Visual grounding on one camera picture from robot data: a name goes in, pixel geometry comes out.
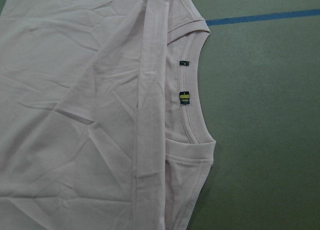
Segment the pink snoopy t-shirt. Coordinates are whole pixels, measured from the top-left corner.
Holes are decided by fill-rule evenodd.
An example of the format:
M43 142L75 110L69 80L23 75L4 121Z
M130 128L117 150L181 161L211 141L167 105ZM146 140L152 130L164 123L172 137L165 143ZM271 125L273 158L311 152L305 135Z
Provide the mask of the pink snoopy t-shirt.
M192 0L6 0L0 227L185 230L214 162Z

